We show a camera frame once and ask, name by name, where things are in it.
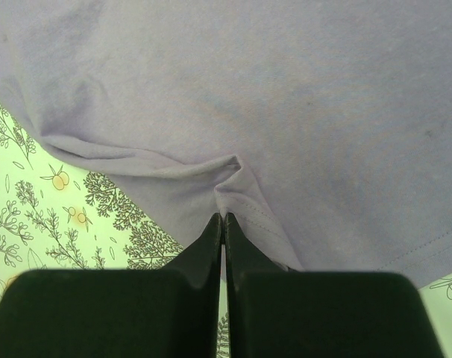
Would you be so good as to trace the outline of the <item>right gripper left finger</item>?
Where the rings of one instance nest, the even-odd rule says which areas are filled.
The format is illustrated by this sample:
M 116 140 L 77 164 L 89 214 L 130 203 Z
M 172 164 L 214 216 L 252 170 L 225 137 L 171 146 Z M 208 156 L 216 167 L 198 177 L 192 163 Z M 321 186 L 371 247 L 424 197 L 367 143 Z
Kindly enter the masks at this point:
M 214 357 L 222 218 L 164 267 L 37 269 L 0 302 L 0 357 Z

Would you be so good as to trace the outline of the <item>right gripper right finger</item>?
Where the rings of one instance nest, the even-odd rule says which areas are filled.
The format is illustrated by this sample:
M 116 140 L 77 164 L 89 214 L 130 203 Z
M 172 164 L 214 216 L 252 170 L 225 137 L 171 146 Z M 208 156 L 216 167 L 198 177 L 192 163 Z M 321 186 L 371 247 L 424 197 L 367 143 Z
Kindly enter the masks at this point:
M 232 357 L 441 357 L 417 289 L 391 272 L 284 271 L 224 220 Z

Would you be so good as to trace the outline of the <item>purple t shirt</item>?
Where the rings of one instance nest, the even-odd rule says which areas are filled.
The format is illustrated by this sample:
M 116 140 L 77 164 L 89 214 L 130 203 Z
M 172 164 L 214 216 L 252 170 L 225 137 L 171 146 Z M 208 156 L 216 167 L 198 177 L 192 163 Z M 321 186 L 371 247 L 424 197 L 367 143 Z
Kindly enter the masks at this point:
M 0 103 L 184 245 L 452 273 L 452 1 L 0 1 Z

